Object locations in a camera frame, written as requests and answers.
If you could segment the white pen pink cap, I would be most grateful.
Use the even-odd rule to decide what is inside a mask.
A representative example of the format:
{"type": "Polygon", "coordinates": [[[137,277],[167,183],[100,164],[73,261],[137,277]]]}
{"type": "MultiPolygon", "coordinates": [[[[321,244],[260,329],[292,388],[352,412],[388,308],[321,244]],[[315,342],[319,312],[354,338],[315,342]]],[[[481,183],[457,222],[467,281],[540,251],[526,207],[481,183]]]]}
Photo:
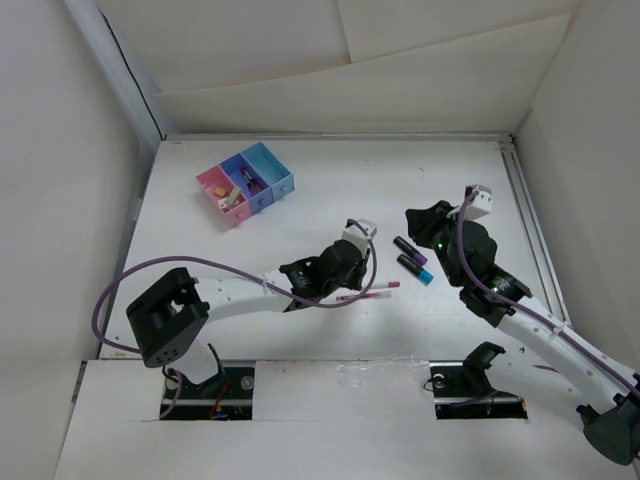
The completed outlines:
{"type": "Polygon", "coordinates": [[[380,289],[394,289],[394,288],[399,288],[401,286],[401,282],[400,281],[386,281],[386,282],[379,282],[379,283],[374,283],[370,289],[371,290],[380,290],[380,289]]]}

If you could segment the white eraser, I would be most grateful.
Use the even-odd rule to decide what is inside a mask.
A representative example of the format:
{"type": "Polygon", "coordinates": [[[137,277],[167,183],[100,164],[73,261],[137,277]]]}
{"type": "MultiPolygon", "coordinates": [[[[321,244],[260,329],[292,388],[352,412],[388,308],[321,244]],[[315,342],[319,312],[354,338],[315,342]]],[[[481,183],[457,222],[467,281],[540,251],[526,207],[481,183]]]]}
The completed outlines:
{"type": "Polygon", "coordinates": [[[238,203],[241,194],[242,190],[238,186],[235,186],[226,197],[218,200],[219,207],[221,209],[233,208],[238,203]]]}

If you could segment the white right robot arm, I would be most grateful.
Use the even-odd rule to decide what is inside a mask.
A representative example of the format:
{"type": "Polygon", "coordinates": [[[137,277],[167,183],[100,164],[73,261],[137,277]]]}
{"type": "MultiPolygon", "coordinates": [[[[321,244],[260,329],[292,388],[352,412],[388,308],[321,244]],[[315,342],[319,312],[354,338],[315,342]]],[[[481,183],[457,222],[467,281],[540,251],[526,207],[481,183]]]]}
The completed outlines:
{"type": "Polygon", "coordinates": [[[606,459],[632,464],[639,456],[638,372],[582,338],[496,263],[497,244],[476,221],[489,211],[487,202],[467,197],[458,207],[440,201],[405,213],[409,237],[434,252],[465,307],[545,364],[526,366],[484,342],[464,360],[465,387],[532,400],[575,426],[606,459]]]}

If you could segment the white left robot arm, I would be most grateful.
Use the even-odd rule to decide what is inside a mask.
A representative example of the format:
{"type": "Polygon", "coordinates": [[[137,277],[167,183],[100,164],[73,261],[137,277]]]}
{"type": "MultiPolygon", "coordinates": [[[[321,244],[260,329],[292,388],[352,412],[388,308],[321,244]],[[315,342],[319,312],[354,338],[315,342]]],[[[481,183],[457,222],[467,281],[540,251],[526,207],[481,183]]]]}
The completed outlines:
{"type": "Polygon", "coordinates": [[[198,340],[206,324],[241,315],[324,308],[335,291],[359,290],[371,247],[335,241],[320,255],[259,276],[197,279],[185,267],[169,270],[126,309],[143,363],[180,372],[201,396],[222,387],[219,358],[198,340]]]}

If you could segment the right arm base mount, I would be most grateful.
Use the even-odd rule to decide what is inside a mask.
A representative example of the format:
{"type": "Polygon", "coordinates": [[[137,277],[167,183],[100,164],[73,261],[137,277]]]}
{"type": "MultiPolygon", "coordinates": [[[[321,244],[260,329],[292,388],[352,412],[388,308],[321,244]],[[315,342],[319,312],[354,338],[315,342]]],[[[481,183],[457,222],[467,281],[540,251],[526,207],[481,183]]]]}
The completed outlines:
{"type": "Polygon", "coordinates": [[[429,362],[429,377],[422,389],[433,396],[437,420],[527,420],[525,402],[520,397],[496,390],[487,371],[505,349],[481,343],[463,360],[429,362]]]}

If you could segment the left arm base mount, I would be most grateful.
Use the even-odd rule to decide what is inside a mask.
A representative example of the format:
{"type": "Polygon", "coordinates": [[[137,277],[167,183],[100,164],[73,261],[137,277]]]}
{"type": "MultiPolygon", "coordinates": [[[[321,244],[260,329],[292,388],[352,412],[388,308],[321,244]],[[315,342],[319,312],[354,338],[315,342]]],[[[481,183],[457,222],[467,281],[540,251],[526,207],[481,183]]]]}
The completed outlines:
{"type": "Polygon", "coordinates": [[[249,421],[253,419],[255,361],[222,361],[216,351],[216,374],[196,385],[184,374],[162,368],[161,421],[249,421]]]}

